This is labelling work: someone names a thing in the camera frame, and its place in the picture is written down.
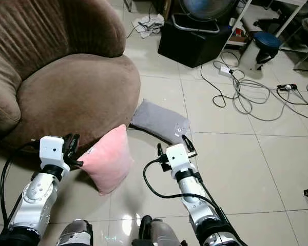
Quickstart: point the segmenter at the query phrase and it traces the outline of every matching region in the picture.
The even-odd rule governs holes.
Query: brown armchair
[[[0,142],[81,135],[87,147],[137,105],[140,78],[106,0],[0,0]]]

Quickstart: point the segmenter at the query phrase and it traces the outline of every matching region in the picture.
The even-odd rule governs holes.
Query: black speaker
[[[193,25],[190,19],[186,18],[186,24]],[[217,34],[182,31],[175,28],[169,19],[162,29],[158,53],[188,67],[197,67],[217,58],[232,33],[228,26],[219,28],[220,32]]]

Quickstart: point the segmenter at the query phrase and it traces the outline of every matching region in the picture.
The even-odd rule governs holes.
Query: power adapter
[[[226,67],[225,65],[221,65],[221,67],[219,69],[219,74],[226,76],[228,78],[231,78],[232,74],[229,71],[230,71],[230,69],[228,67]]]

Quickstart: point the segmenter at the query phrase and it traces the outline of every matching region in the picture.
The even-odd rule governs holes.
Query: gray cable
[[[223,54],[231,54],[237,60],[237,64],[236,65],[227,64],[225,59],[224,59]],[[220,54],[220,58],[221,58],[222,61],[215,60],[213,62],[214,67],[217,68],[217,69],[220,69],[221,65],[225,65],[229,69],[237,68],[239,66],[239,64],[240,64],[239,58],[237,58],[237,56],[235,54],[233,54],[232,52],[229,52],[229,51],[222,52]],[[234,89],[235,89],[235,93],[233,94],[232,97],[227,97],[227,96],[224,96],[224,95],[222,95],[222,96],[225,97],[225,98],[231,99],[232,102],[233,102],[234,108],[239,113],[244,114],[244,115],[250,115],[253,118],[261,120],[261,121],[274,121],[274,120],[277,120],[277,119],[281,118],[282,115],[283,115],[285,107],[288,107],[290,110],[292,110],[296,114],[301,115],[301,116],[303,116],[305,118],[308,118],[308,116],[306,116],[306,115],[304,115],[304,114],[302,114],[300,112],[297,112],[290,105],[288,105],[288,103],[289,103],[288,100],[290,99],[290,91],[287,91],[287,99],[285,101],[283,101],[281,98],[279,98],[277,95],[275,95],[274,92],[277,90],[276,88],[269,88],[269,87],[265,86],[264,84],[261,84],[261,83],[259,83],[257,81],[250,80],[250,79],[245,79],[244,72],[239,70],[239,69],[234,69],[234,70],[231,69],[231,70],[232,70],[232,80],[233,80],[233,86],[234,86]],[[242,73],[242,77],[240,79],[237,79],[235,77],[234,73],[236,71],[239,71],[240,73]],[[251,96],[245,95],[243,92],[241,92],[241,88],[242,87],[264,89],[267,92],[266,97],[265,98],[257,98],[257,97],[251,97]],[[291,92],[293,92],[295,96],[297,96],[298,98],[303,100],[308,105],[308,102],[301,95],[297,95],[292,90],[291,90]],[[258,117],[256,115],[254,115],[252,113],[252,111],[253,111],[253,104],[264,104],[264,103],[266,103],[269,100],[270,95],[273,95],[276,99],[278,99],[283,104],[282,108],[281,108],[280,114],[277,117],[272,118],[272,119],[263,119],[263,118],[260,118],[260,117]],[[236,101],[239,102],[241,107],[236,105]]]

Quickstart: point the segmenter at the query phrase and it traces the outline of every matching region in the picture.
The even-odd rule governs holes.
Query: armchair armrest
[[[16,99],[21,82],[17,72],[0,57],[0,137],[16,127],[21,118]]]
[[[70,53],[117,57],[125,49],[125,30],[106,0],[61,0]]]

